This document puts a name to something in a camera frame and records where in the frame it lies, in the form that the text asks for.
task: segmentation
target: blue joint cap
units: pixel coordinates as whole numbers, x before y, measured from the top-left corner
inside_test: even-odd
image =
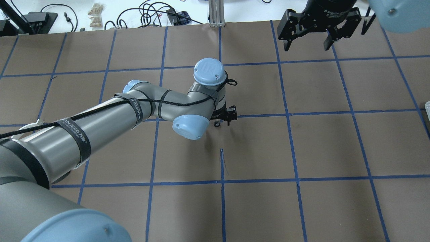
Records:
[[[200,115],[182,115],[173,120],[173,130],[189,139],[198,140],[205,133],[206,128],[209,125],[209,119]]]
[[[217,59],[204,58],[194,66],[194,79],[202,85],[218,86],[225,78],[224,66]]]
[[[139,81],[139,80],[131,80],[129,83],[124,87],[123,93],[126,93],[130,91],[136,84],[147,82],[147,81]]]

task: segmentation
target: silver robotic arm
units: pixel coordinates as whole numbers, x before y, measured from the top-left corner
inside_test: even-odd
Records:
[[[210,119],[236,120],[235,107],[225,107],[225,85],[237,82],[222,64],[202,59],[193,72],[188,94],[132,80],[82,118],[61,119],[21,140],[0,140],[0,241],[131,241],[108,216],[48,189],[150,116],[172,121],[176,133],[192,140],[204,134]]]

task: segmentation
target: black plug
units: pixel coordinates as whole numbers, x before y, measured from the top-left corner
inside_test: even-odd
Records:
[[[67,21],[67,22],[72,21],[69,17],[67,17],[67,13],[66,13],[66,12],[64,12],[64,17],[66,18],[66,21]]]

